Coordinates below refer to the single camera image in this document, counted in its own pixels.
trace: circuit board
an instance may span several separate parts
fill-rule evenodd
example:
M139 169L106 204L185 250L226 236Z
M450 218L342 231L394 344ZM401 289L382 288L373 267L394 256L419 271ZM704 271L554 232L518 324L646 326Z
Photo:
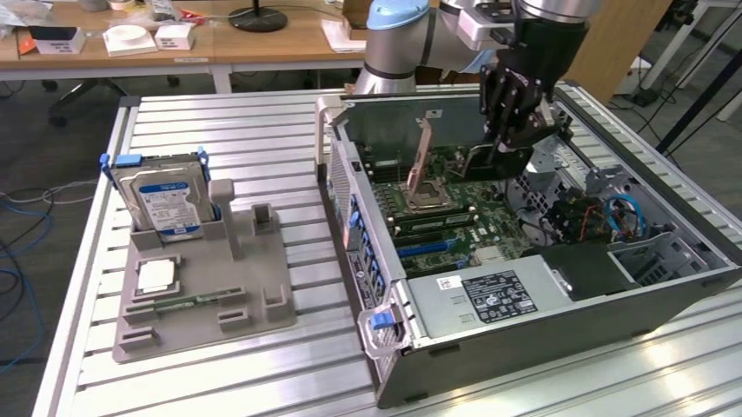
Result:
M417 230L405 229L403 231L409 231L407 237L394 239L398 252L401 248L414 247L406 242L413 242L417 235L431 235L437 241L450 242L446 251L402 258L407 276L411 278L480 265L481 260L474 256L480 248L494 250L501 256L501 260L520 258L524 251L533 245L518 225L516 214L508 204L497 198L494 182L449 182L445 177L439 177L435 181L448 194L446 208L449 210L460 209L464 214L449 215L446 222L429 222L418 234ZM377 201L385 217L390 220L414 216L417 213L407 203L405 189L403 182L374 185ZM438 219L439 217L435 217L434 211L426 218ZM456 219L465 221L462 227L448 227L450 221ZM421 227L426 224L425 221L426 219L418 219L413 222L418 222L418 227ZM393 237L399 232L401 227L390 224Z

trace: desk lamp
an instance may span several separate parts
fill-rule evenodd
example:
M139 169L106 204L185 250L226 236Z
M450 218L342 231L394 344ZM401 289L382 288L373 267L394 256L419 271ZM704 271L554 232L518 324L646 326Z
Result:
M289 18L282 12L261 7L261 1L253 0L253 8L245 7L230 13L230 23L239 30L249 32L274 32L286 28Z

